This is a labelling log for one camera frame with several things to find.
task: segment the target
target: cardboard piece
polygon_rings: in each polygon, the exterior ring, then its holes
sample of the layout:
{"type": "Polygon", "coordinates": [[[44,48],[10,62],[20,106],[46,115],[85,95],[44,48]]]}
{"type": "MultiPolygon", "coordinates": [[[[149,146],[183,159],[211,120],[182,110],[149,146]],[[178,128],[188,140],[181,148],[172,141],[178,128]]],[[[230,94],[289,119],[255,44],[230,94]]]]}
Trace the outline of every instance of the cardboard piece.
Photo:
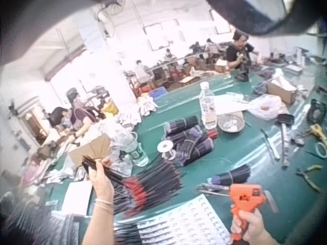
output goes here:
{"type": "Polygon", "coordinates": [[[68,153],[71,160],[73,161],[76,167],[82,165],[83,155],[87,155],[94,159],[104,158],[109,155],[110,150],[110,139],[106,134],[101,135],[100,137],[92,140],[90,143],[82,145],[75,150],[72,150],[68,153]]]}
{"type": "Polygon", "coordinates": [[[289,83],[294,89],[285,88],[282,86],[282,81],[279,78],[273,79],[268,83],[268,94],[279,96],[283,102],[291,104],[295,101],[297,95],[296,86],[289,83]]]}

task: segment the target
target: green work surface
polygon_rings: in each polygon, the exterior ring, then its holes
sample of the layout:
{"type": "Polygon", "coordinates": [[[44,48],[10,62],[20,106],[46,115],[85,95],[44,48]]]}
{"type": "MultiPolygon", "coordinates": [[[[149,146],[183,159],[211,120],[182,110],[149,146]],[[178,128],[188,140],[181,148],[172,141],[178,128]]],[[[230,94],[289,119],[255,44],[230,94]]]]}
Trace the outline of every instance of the green work surface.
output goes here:
{"type": "MultiPolygon", "coordinates": [[[[294,84],[303,84],[309,90],[313,88],[314,84],[326,84],[325,71],[317,66],[308,67],[300,76],[286,73],[285,77],[291,79],[294,84]]],[[[255,85],[262,81],[262,78],[251,75],[250,82],[242,83],[236,81],[234,78],[227,79],[224,76],[215,76],[205,81],[209,82],[210,88],[215,95],[225,94],[226,92],[251,94],[255,85]]],[[[158,104],[157,111],[151,112],[149,116],[142,118],[142,123],[138,125],[136,131],[138,133],[138,140],[142,143],[150,159],[153,159],[158,154],[156,147],[164,134],[163,125],[165,122],[191,115],[197,115],[201,118],[198,101],[200,91],[200,84],[197,82],[161,96],[156,100],[158,104]]],[[[310,104],[312,98],[321,100],[321,97],[322,95],[312,91],[306,100],[300,99],[289,107],[290,113],[295,116],[293,129],[302,129],[303,131],[308,129],[306,121],[306,113],[309,108],[308,104],[310,104]]],[[[252,174],[248,183],[259,184],[264,189],[269,190],[279,208],[279,213],[275,214],[272,213],[269,205],[262,205],[260,207],[266,229],[275,239],[283,241],[295,225],[311,209],[319,195],[302,177],[295,174],[296,169],[298,167],[307,168],[313,164],[324,165],[325,161],[304,152],[304,150],[315,152],[314,143],[317,142],[317,139],[314,136],[309,136],[306,138],[304,148],[291,147],[291,165],[286,170],[283,170],[281,164],[272,159],[260,131],[260,128],[263,128],[274,139],[277,150],[281,154],[279,125],[275,120],[261,120],[247,111],[244,112],[244,116],[246,121],[251,124],[251,127],[246,125],[241,132],[234,134],[219,131],[218,138],[214,140],[215,148],[213,152],[186,167],[179,168],[183,175],[182,181],[184,184],[184,188],[178,192],[179,195],[131,219],[126,219],[120,213],[115,216],[115,220],[117,222],[129,222],[149,218],[177,207],[198,195],[194,190],[199,183],[206,182],[209,177],[215,174],[227,172],[248,163],[252,166],[252,174]]],[[[60,168],[60,165],[62,165],[61,161],[63,160],[58,161],[56,168],[60,168]]],[[[135,167],[133,172],[135,173],[140,170],[142,169],[135,167]]],[[[327,186],[326,171],[324,168],[309,173],[310,178],[320,188],[327,186]]],[[[59,209],[61,208],[68,185],[69,181],[65,181],[62,185],[56,185],[49,197],[49,200],[59,200],[59,209]]],[[[92,192],[90,200],[94,198],[95,194],[92,192]]],[[[229,229],[232,219],[230,212],[231,200],[217,196],[208,196],[207,198],[220,219],[222,219],[225,226],[229,229]]],[[[89,215],[92,214],[93,207],[90,201],[89,215]]],[[[80,239],[84,235],[87,223],[88,220],[81,225],[80,239]]]]}

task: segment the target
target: yellow-handled pliers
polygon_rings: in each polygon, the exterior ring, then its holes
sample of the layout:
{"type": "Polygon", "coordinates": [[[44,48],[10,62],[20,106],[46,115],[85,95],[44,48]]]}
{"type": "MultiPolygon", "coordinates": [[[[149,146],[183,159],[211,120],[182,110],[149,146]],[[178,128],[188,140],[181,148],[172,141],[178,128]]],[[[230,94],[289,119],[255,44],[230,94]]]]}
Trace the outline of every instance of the yellow-handled pliers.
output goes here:
{"type": "Polygon", "coordinates": [[[311,171],[311,170],[314,170],[314,169],[322,169],[322,166],[321,165],[313,165],[311,167],[308,167],[306,170],[302,170],[301,168],[298,168],[296,170],[296,174],[297,175],[300,175],[300,176],[303,176],[304,179],[307,181],[307,183],[314,189],[316,190],[317,192],[320,192],[320,188],[318,186],[316,186],[309,178],[309,176],[306,174],[307,172],[311,171]]]}

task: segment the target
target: metal bowl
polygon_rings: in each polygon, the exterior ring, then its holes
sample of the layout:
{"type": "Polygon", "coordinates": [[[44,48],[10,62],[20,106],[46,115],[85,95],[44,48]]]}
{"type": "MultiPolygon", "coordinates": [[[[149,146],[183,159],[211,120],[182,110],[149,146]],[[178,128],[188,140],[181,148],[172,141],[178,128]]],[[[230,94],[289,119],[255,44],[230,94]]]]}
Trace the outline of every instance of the metal bowl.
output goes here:
{"type": "Polygon", "coordinates": [[[221,128],[222,131],[228,133],[236,133],[244,128],[245,122],[243,119],[241,119],[238,116],[235,116],[233,114],[228,114],[222,116],[218,120],[218,126],[221,128]]]}

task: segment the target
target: clear plastic bag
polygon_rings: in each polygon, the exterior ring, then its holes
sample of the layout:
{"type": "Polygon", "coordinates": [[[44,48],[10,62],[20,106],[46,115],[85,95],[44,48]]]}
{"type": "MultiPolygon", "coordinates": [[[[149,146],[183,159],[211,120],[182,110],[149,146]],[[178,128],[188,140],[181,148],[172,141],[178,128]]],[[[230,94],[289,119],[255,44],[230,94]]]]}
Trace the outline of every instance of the clear plastic bag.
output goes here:
{"type": "Polygon", "coordinates": [[[249,103],[248,111],[263,120],[272,120],[281,113],[287,113],[287,108],[281,98],[276,95],[263,94],[249,103]]]}

